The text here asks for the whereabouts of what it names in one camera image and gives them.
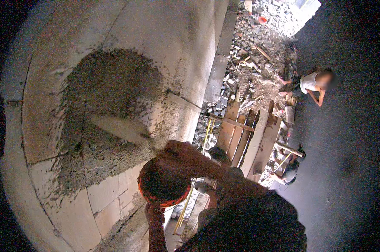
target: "concrete tunnel lining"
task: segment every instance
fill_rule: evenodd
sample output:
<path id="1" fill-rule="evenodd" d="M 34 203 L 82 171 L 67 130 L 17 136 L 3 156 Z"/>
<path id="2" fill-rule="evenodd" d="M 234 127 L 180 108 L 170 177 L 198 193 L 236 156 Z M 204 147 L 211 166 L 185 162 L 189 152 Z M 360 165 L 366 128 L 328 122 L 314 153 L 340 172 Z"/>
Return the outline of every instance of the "concrete tunnel lining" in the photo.
<path id="1" fill-rule="evenodd" d="M 6 102 L 4 188 L 37 250 L 93 249 L 116 221 L 138 208 L 140 162 L 64 199 L 48 197 L 57 186 L 53 168 L 63 154 L 56 147 L 62 124 L 49 132 L 54 125 L 49 112 L 60 105 L 68 74 L 93 49 L 135 48 L 158 62 L 164 89 L 200 107 L 227 5 L 105 0 L 37 4 L 12 45 L 1 82 Z M 199 110 L 165 98 L 153 103 L 149 113 L 151 132 L 159 127 L 165 139 L 193 138 Z"/>

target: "tunnel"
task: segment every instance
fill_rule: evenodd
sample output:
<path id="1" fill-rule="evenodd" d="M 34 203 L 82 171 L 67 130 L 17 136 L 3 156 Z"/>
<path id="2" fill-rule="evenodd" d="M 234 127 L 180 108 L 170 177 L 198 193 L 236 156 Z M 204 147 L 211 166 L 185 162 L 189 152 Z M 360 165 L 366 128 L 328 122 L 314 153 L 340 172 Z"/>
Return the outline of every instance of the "tunnel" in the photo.
<path id="1" fill-rule="evenodd" d="M 310 151 L 302 182 L 276 189 L 298 210 L 308 251 L 370 251 L 371 243 L 380 244 L 369 228 L 375 223 L 380 232 L 380 85 L 374 84 L 380 83 L 380 7 L 321 3 L 296 35 L 298 69 L 333 65 L 340 85 L 328 108 L 310 110 L 304 99 L 297 105 L 292 142 Z M 157 148 L 167 139 L 191 142 L 220 39 L 233 36 L 233 28 L 225 30 L 232 4 L 32 5 L 0 71 L 6 124 L 0 187 L 17 223 L 10 226 L 21 233 L 14 244 L 26 244 L 26 251 L 92 251 L 120 232 L 124 251 L 147 251 L 146 220 L 134 214 L 144 204 L 137 177 L 153 155 L 150 143 L 122 142 L 89 118 L 140 121 Z M 333 115 L 336 122 L 325 120 Z"/>

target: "hand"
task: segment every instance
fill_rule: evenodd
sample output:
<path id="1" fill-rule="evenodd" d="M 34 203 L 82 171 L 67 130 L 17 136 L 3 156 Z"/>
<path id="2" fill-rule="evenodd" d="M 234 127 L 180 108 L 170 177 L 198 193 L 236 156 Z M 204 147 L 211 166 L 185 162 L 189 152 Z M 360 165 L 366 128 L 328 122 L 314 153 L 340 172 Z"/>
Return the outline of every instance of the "hand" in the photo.
<path id="1" fill-rule="evenodd" d="M 219 165 L 211 161 L 188 142 L 171 140 L 159 154 L 159 164 L 173 173 L 186 178 L 211 174 Z"/>
<path id="2" fill-rule="evenodd" d="M 145 206 L 145 216 L 148 225 L 161 226 L 165 222 L 165 215 L 163 214 L 165 209 L 161 209 L 156 205 L 149 203 Z"/>

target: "red object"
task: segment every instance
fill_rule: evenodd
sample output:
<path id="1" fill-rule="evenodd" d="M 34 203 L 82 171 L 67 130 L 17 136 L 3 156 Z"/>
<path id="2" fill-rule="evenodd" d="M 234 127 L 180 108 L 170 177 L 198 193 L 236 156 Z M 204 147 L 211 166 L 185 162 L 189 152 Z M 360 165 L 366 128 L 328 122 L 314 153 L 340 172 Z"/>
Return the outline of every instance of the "red object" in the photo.
<path id="1" fill-rule="evenodd" d="M 264 17 L 259 17 L 259 24 L 263 25 L 265 23 L 267 23 L 267 19 Z"/>
<path id="2" fill-rule="evenodd" d="M 166 208 L 170 206 L 174 206 L 176 204 L 179 204 L 183 200 L 187 198 L 187 195 L 190 192 L 190 187 L 191 187 L 191 180 L 185 186 L 178 186 L 174 190 L 182 192 L 181 195 L 176 198 L 176 199 L 171 199 L 171 200 L 166 200 L 163 198 L 158 197 L 157 195 L 153 195 L 149 189 L 149 185 L 147 186 L 146 181 L 149 180 L 149 176 L 155 172 L 159 173 L 161 170 L 155 165 L 156 161 L 155 159 L 151 159 L 147 164 L 145 164 L 141 171 L 140 171 L 140 176 L 137 178 L 138 181 L 138 189 L 142 196 L 145 198 L 145 200 L 149 204 L 156 204 L 160 208 Z"/>

